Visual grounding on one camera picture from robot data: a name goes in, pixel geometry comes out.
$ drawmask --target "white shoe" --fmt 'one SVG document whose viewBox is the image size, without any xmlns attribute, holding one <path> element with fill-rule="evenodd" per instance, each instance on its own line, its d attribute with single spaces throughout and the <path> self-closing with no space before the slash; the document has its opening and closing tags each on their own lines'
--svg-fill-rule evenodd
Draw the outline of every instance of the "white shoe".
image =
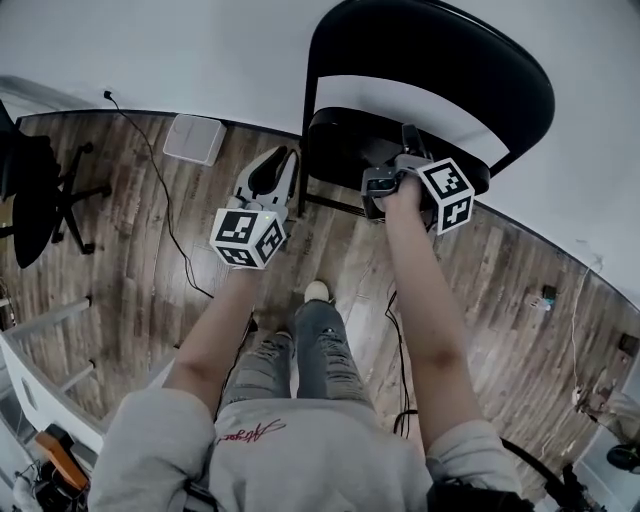
<svg viewBox="0 0 640 512">
<path fill-rule="evenodd" d="M 309 286 L 304 291 L 304 303 L 306 304 L 310 300 L 329 302 L 329 288 L 327 288 L 327 285 L 322 281 L 309 283 Z"/>
</svg>

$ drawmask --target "hardwood floor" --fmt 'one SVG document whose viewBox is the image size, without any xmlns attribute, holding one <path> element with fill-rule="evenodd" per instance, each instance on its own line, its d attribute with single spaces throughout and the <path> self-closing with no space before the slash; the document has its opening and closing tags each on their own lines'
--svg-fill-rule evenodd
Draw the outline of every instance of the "hardwood floor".
<svg viewBox="0 0 640 512">
<path fill-rule="evenodd" d="M 294 147 L 295 141 L 230 127 L 214 168 L 200 167 L 162 154 L 171 117 L 132 117 L 154 145 L 172 197 L 176 237 L 192 258 L 197 283 L 215 293 L 227 272 L 208 245 L 216 209 L 247 163 L 274 145 Z M 95 376 L 71 394 L 102 417 L 181 342 L 208 299 L 186 282 L 183 260 L 169 238 L 160 183 L 143 139 L 125 119 L 110 113 L 49 115 L 27 118 L 21 129 L 49 135 L 63 168 L 75 147 L 91 140 L 96 150 L 84 157 L 76 190 L 105 182 L 114 190 L 108 199 L 95 197 L 75 207 L 85 241 L 97 244 L 94 255 L 81 256 L 68 233 L 26 270 L 17 267 L 11 240 L 0 255 L 19 321 L 93 296 L 89 311 L 34 335 L 23 349 L 58 383 L 93 358 Z M 352 191 L 311 186 L 329 197 L 357 201 Z M 391 430 L 399 412 L 400 372 L 395 329 L 384 316 L 393 291 L 384 228 L 309 205 L 291 229 L 286 250 L 265 272 L 258 334 L 282 322 L 309 281 L 325 280 L 381 422 Z M 482 208 L 435 247 L 472 333 L 469 364 L 484 413 L 504 437 L 558 471 L 594 432 L 571 407 L 571 313 L 585 267 Z M 549 312 L 531 306 L 545 284 L 559 291 Z M 605 368 L 607 381 L 623 382 L 631 361 L 617 342 L 624 332 L 640 334 L 638 311 L 589 274 L 575 327 L 579 382 L 593 386 Z M 412 438 L 419 442 L 415 417 L 412 425 Z M 524 465 L 519 468 L 527 495 L 538 496 L 540 480 Z"/>
</svg>

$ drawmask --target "black chair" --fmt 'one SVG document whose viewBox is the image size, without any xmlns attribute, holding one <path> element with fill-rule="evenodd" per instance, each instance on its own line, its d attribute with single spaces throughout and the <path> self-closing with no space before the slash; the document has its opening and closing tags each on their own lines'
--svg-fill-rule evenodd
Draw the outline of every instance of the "black chair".
<svg viewBox="0 0 640 512">
<path fill-rule="evenodd" d="M 402 123 L 353 109 L 314 113 L 321 77 L 383 78 L 430 91 L 491 130 L 508 154 L 490 168 L 421 131 L 436 160 L 453 158 L 476 194 L 545 135 L 555 99 L 549 78 L 521 46 L 481 20 L 434 0 L 346 0 L 315 30 L 309 51 L 298 214 L 306 201 L 363 215 L 361 208 L 307 193 L 308 178 L 360 190 L 367 167 L 401 150 Z"/>
<path fill-rule="evenodd" d="M 29 137 L 15 126 L 0 101 L 0 198 L 14 196 L 12 226 L 1 228 L 0 237 L 14 237 L 16 259 L 21 268 L 31 265 L 49 240 L 62 240 L 62 221 L 82 254 L 92 254 L 95 246 L 85 244 L 72 206 L 95 194 L 107 197 L 111 187 L 104 185 L 73 193 L 73 185 L 83 153 L 91 153 L 90 142 L 78 147 L 68 172 L 60 176 L 51 141 L 46 136 Z"/>
</svg>

